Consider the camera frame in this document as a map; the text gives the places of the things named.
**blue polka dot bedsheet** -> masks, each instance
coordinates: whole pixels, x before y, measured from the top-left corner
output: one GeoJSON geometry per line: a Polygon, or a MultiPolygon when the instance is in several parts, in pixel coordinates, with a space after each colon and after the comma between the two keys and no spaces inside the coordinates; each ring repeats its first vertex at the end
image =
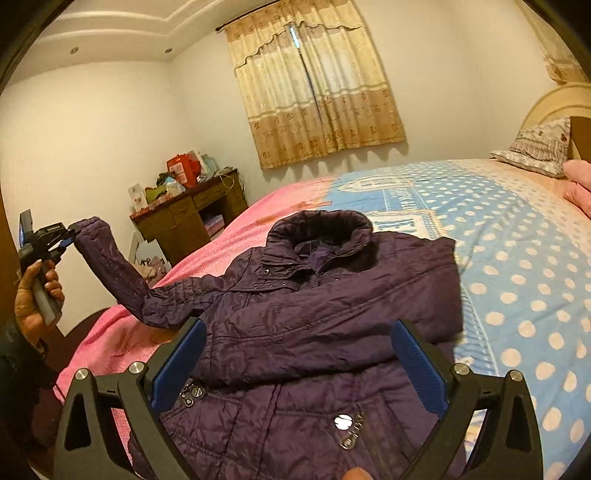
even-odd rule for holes
{"type": "MultiPolygon", "coordinates": [[[[464,317],[456,360],[486,375],[523,372],[545,478],[559,478],[591,429],[591,220],[492,160],[345,174],[326,200],[326,209],[364,213],[375,231],[456,240],[464,317]]],[[[468,453],[483,418],[472,420],[468,453]]]]}

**zipper pull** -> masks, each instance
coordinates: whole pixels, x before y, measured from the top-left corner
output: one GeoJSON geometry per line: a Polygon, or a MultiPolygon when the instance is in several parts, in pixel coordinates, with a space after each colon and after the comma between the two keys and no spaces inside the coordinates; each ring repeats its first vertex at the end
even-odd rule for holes
{"type": "Polygon", "coordinates": [[[192,398],[189,398],[187,395],[188,391],[194,387],[193,380],[189,380],[189,382],[183,387],[181,390],[180,395],[178,398],[184,403],[185,407],[192,407],[195,401],[192,398]]]}
{"type": "Polygon", "coordinates": [[[359,432],[361,431],[361,428],[363,428],[364,420],[365,414],[363,411],[360,411],[355,417],[355,422],[349,429],[349,434],[340,443],[342,449],[352,450],[355,448],[355,445],[357,444],[357,439],[359,438],[359,432]]]}

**pillowcase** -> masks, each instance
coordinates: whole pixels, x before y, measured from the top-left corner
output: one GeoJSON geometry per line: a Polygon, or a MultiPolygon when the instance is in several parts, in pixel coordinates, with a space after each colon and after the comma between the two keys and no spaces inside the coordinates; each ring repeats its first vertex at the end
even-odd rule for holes
{"type": "Polygon", "coordinates": [[[499,161],[524,170],[560,179],[563,164],[569,159],[570,117],[520,130],[509,150],[491,154],[499,161]]]}
{"type": "Polygon", "coordinates": [[[586,160],[569,160],[564,164],[563,170],[569,180],[591,190],[591,163],[586,160]]]}
{"type": "Polygon", "coordinates": [[[585,187],[570,181],[562,196],[570,203],[579,207],[585,215],[591,218],[591,192],[585,187]]]}

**purple jacket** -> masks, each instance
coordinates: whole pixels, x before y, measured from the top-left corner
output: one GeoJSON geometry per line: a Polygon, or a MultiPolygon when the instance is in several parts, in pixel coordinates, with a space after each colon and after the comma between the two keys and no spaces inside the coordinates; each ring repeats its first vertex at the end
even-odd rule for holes
{"type": "MultiPolygon", "coordinates": [[[[186,392],[161,416],[201,479],[330,480],[360,466],[386,480],[408,466],[436,418],[396,359],[390,324],[412,320],[452,359],[462,330],[453,240],[373,233],[358,212],[300,212],[221,277],[149,289],[105,222],[80,225],[79,251],[139,320],[177,328],[193,313],[207,324],[186,392]],[[362,419],[350,450],[339,414],[362,419]]],[[[452,473],[463,463],[461,449],[452,473]]]]}

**beige curtain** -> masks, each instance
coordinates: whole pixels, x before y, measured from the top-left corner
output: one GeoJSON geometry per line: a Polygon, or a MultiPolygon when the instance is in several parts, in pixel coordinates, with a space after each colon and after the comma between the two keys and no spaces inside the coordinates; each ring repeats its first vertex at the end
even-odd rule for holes
{"type": "Polygon", "coordinates": [[[535,13],[523,0],[516,0],[521,11],[533,28],[546,60],[550,78],[559,85],[567,82],[589,82],[581,65],[560,35],[535,13]]]}
{"type": "Polygon", "coordinates": [[[261,168],[405,139],[351,0],[282,0],[226,35],[261,168]]]}

